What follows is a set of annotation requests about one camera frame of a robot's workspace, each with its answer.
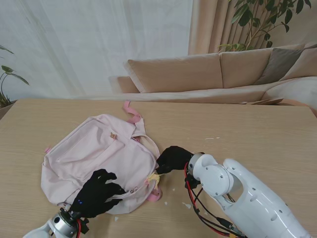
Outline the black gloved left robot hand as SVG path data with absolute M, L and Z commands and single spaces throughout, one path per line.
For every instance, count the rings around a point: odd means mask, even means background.
M 116 206 L 122 200 L 113 199 L 113 196 L 125 193 L 119 184 L 107 183 L 108 180 L 116 179 L 114 173 L 105 169 L 94 171 L 77 194 L 69 211 L 79 213 L 82 218 L 94 218 Z

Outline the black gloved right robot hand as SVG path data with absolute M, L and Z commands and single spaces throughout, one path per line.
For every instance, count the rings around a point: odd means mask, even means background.
M 179 146 L 166 148 L 157 159 L 157 174 L 167 174 L 172 170 L 183 170 L 193 157 L 193 153 Z

